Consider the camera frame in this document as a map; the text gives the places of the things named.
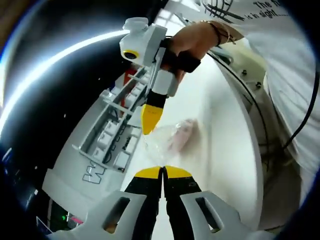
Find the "plastic bag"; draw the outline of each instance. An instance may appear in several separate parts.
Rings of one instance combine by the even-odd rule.
[[[158,127],[144,137],[148,157],[160,166],[174,158],[189,140],[196,120],[186,119],[176,125]]]

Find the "clear plastic wrap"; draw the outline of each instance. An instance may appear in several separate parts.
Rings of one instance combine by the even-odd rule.
[[[156,165],[166,165],[184,148],[195,125],[196,120],[186,119],[176,125],[161,126],[148,135],[142,135],[148,157]]]

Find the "hand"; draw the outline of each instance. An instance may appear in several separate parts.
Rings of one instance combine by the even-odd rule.
[[[218,37],[212,26],[207,22],[198,22],[181,29],[171,38],[169,49],[176,55],[182,51],[188,51],[197,58],[202,59],[212,47],[218,43]],[[176,79],[180,83],[186,73],[179,70]]]

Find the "white t-shirt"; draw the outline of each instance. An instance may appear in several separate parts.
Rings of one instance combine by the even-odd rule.
[[[234,16],[220,14],[215,7]],[[201,0],[201,8],[214,19],[215,14],[221,15],[265,59],[269,92],[291,136],[306,115],[315,82],[316,58],[303,31],[277,0]],[[320,165],[319,95],[291,151],[310,179]]]

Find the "white table surface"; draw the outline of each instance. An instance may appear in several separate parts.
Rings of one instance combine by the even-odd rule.
[[[164,10],[155,23],[174,35],[183,27]],[[263,201],[263,175],[258,143],[249,115],[238,93],[229,85],[212,58],[206,55],[200,66],[185,75],[174,97],[167,99],[158,127],[195,119],[199,128],[180,155],[166,165],[189,171],[203,191],[209,190],[233,206],[241,221],[253,230],[259,224]],[[156,166],[148,157],[141,136],[122,183],[124,190],[136,172]],[[159,203],[159,215],[152,239],[173,239],[166,214],[166,202]]]

